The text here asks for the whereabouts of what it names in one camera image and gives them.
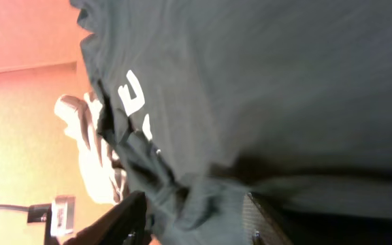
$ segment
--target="orange floor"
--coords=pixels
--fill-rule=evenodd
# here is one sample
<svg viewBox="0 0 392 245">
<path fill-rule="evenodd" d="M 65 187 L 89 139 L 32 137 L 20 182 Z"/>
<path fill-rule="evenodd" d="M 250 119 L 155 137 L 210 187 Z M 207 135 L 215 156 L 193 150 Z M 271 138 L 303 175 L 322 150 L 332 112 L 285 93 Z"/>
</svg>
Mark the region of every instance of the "orange floor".
<svg viewBox="0 0 392 245">
<path fill-rule="evenodd" d="M 80 96 L 88 87 L 76 77 L 75 63 L 0 73 L 0 203 L 29 206 L 75 195 L 79 231 L 111 206 L 87 195 L 76 143 L 53 112 L 60 95 Z M 44 228 L 28 225 L 25 213 L 0 211 L 0 244 L 42 244 Z"/>
</svg>

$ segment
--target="white cloth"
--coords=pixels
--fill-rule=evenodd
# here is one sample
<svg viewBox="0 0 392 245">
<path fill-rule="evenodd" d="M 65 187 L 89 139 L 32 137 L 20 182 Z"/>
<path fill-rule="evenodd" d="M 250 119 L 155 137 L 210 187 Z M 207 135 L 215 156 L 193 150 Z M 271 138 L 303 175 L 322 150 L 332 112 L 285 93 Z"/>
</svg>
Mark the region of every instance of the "white cloth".
<svg viewBox="0 0 392 245">
<path fill-rule="evenodd" d="M 123 200 L 127 173 L 121 168 L 117 154 L 96 133 L 101 108 L 94 93 L 84 94 L 84 100 L 62 95 L 54 113 L 67 123 L 65 134 L 77 141 L 87 193 L 96 203 L 117 204 Z"/>
</svg>

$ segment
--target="t-shirt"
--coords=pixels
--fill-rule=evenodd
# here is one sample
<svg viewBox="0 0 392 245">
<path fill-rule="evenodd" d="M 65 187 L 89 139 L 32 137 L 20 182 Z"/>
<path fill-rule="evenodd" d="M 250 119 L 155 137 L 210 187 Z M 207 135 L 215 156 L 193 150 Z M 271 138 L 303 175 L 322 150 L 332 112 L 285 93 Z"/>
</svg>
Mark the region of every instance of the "t-shirt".
<svg viewBox="0 0 392 245">
<path fill-rule="evenodd" d="M 392 222 L 392 1 L 71 3 L 94 33 L 82 51 L 99 130 L 166 222 L 186 210 L 164 205 L 183 186 L 182 200 L 216 186 L 218 210 L 253 191 L 294 217 Z M 241 244 L 238 216 L 200 216 L 183 226 Z"/>
</svg>

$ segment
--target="crumpled fabric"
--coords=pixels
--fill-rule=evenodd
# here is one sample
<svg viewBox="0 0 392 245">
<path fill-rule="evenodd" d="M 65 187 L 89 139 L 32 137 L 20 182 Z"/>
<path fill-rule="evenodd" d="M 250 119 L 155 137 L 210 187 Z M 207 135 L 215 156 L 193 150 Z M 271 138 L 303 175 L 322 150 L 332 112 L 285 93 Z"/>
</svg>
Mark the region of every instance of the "crumpled fabric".
<svg viewBox="0 0 392 245">
<path fill-rule="evenodd" d="M 77 141 L 81 176 L 88 195 L 96 203 L 118 204 L 123 200 L 127 173 L 110 145 L 97 134 L 102 105 L 93 92 L 84 99 L 62 95 L 54 113 L 67 123 L 65 135 Z"/>
</svg>

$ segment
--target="cable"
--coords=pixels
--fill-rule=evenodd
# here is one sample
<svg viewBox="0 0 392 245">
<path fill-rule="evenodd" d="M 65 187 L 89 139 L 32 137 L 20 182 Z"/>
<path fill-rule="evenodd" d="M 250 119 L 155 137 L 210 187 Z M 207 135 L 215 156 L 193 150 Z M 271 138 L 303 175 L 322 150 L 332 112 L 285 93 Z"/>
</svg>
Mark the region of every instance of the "cable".
<svg viewBox="0 0 392 245">
<path fill-rule="evenodd" d="M 0 210 L 14 210 L 14 211 L 28 212 L 28 209 L 29 207 L 25 207 L 25 206 L 0 204 Z"/>
</svg>

